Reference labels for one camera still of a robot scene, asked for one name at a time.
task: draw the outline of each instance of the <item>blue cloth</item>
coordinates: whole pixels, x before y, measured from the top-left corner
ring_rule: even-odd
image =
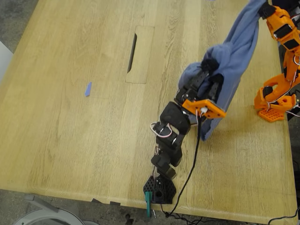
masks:
[[[214,58],[220,64],[213,73],[222,74],[224,83],[216,104],[227,111],[240,83],[240,77],[247,69],[253,55],[258,37],[259,8],[266,0],[250,0],[235,20],[228,37],[221,45],[207,50],[204,60]],[[178,87],[182,88],[199,72],[200,62],[190,64],[180,77]],[[208,77],[198,90],[201,96],[209,85]],[[201,138],[206,140],[221,119],[205,120],[201,129]]]

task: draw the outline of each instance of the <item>wooden table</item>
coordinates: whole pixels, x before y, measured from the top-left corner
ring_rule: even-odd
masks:
[[[150,123],[184,68],[225,39],[246,2],[40,0],[0,86],[0,188],[145,208]],[[287,122],[268,123],[253,108],[259,87],[280,72],[277,43],[260,23],[254,56],[227,117],[200,145],[179,213],[267,223],[296,210]],[[195,142],[192,129],[178,190]]]

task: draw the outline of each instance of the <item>wire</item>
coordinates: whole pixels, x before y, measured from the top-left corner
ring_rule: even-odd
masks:
[[[167,124],[167,128],[169,128],[170,133],[169,133],[168,135],[165,135],[165,136],[158,134],[158,133],[153,129],[152,126],[155,125],[155,124],[156,124],[156,123],[151,123],[151,124],[150,124],[150,129],[151,129],[151,131],[152,131],[153,133],[155,133],[156,136],[161,137],[161,138],[166,138],[166,137],[170,137],[170,136],[172,135],[173,130],[171,129],[169,123]]]
[[[292,112],[290,112],[290,111],[286,111],[287,113],[289,113],[289,114],[292,114],[292,115],[294,115],[294,116],[296,116],[296,117],[300,117],[299,115],[296,115],[296,114],[294,114],[294,113],[292,113]]]
[[[160,208],[161,208],[161,211],[165,214],[166,212],[163,211],[163,206],[162,204],[160,204]],[[183,221],[185,221],[187,223],[187,225],[198,225],[198,223],[202,222],[202,223],[206,223],[206,222],[220,222],[222,220],[206,220],[206,221],[203,221],[203,217],[201,217],[200,219],[195,219],[193,221],[189,221],[188,219],[186,219],[185,217],[183,217],[183,215],[179,215],[178,213],[176,213],[176,216],[175,215],[170,215],[171,217],[173,217],[174,219],[181,219]]]
[[[188,177],[187,177],[186,182],[184,183],[184,185],[183,185],[181,191],[180,191],[179,194],[178,194],[177,201],[176,201],[176,204],[175,204],[173,210],[172,210],[170,213],[165,212],[165,216],[166,216],[166,217],[171,216],[172,213],[175,211],[175,209],[176,209],[176,207],[177,207],[177,205],[178,205],[180,196],[181,196],[181,194],[182,194],[184,188],[186,187],[186,185],[187,185],[189,179],[191,178],[192,172],[193,172],[194,167],[195,167],[195,165],[196,165],[197,153],[198,153],[198,147],[199,147],[200,137],[201,137],[201,122],[202,122],[202,119],[203,119],[203,118],[204,118],[204,117],[200,117],[200,116],[199,116],[199,118],[198,118],[198,120],[200,119],[200,123],[198,124],[197,144],[196,144],[196,149],[195,149],[195,154],[194,154],[194,160],[193,160],[192,168],[191,168],[191,170],[190,170],[190,172],[189,172],[189,174],[188,174]]]
[[[300,210],[300,206],[297,208],[297,210],[296,210],[296,212],[295,212],[295,215],[293,215],[293,216],[290,216],[290,217],[285,216],[285,217],[278,217],[278,218],[270,219],[270,220],[268,221],[268,225],[270,225],[270,223],[271,223],[272,221],[274,221],[274,220],[285,219],[285,218],[294,218],[294,217],[297,216],[297,213],[298,213],[299,210]]]
[[[154,170],[155,170],[155,166],[153,166],[153,171],[152,171],[152,177],[154,178]]]

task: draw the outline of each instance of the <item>small blue object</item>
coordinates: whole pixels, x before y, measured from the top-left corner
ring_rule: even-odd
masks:
[[[85,96],[90,96],[90,89],[92,87],[92,82],[89,82],[88,86],[86,87],[86,90],[85,90]]]
[[[152,200],[152,191],[146,191],[145,200],[147,203],[147,217],[151,217],[151,200]]]

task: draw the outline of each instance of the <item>cable connector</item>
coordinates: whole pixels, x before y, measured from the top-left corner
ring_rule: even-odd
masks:
[[[208,108],[207,108],[207,107],[202,107],[202,108],[200,109],[200,111],[201,111],[201,114],[205,114],[205,113],[207,113]]]

